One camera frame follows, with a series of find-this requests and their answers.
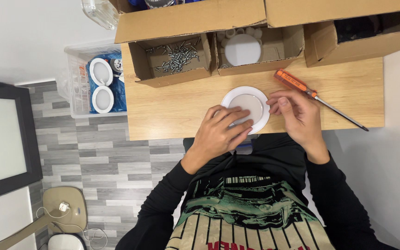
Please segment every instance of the screwdriver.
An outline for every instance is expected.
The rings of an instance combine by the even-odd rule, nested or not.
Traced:
[[[291,88],[291,89],[295,89],[295,90],[299,91],[300,93],[303,93],[305,96],[307,96],[310,99],[318,100],[320,103],[322,103],[323,105],[329,107],[334,112],[336,112],[339,115],[343,116],[345,119],[349,120],[350,122],[354,123],[359,128],[361,128],[361,129],[363,129],[365,131],[369,131],[368,128],[365,128],[362,124],[360,124],[359,122],[356,122],[353,118],[347,116],[342,111],[336,109],[335,107],[333,107],[330,104],[326,103],[324,100],[320,99],[317,96],[317,91],[310,89],[304,82],[302,82],[301,80],[297,79],[296,77],[294,77],[292,74],[286,72],[285,70],[280,69],[280,70],[276,71],[275,74],[274,74],[274,78],[276,78],[277,80],[279,80],[280,82],[285,84],[286,87]]]

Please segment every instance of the hand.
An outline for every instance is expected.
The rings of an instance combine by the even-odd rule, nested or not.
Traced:
[[[291,138],[300,144],[308,155],[308,160],[316,164],[327,163],[330,158],[322,138],[320,126],[320,105],[295,90],[279,90],[269,94],[271,114],[282,114],[285,128]]]
[[[194,143],[181,160],[181,166],[189,174],[194,174],[209,160],[241,144],[253,129],[253,120],[247,120],[233,128],[228,128],[234,121],[249,115],[249,110],[240,107],[227,109],[223,106],[214,106],[206,115],[197,131]]]

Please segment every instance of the power plug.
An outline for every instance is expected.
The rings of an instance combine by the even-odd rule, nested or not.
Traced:
[[[69,209],[69,203],[61,202],[61,204],[59,205],[59,209],[63,212],[67,211]]]

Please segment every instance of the orange screwdriver handle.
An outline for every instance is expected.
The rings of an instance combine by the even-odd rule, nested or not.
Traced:
[[[275,72],[274,78],[279,80],[281,83],[286,85],[286,87],[295,89],[300,93],[306,94],[310,98],[315,98],[317,96],[317,91],[308,88],[308,86],[301,80],[294,77],[292,74],[280,69]]]

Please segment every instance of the barcode print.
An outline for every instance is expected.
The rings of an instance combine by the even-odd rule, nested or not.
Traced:
[[[260,177],[260,176],[243,176],[243,177],[228,177],[226,178],[226,183],[248,183],[248,182],[255,182],[255,181],[262,181],[268,180],[271,177]]]

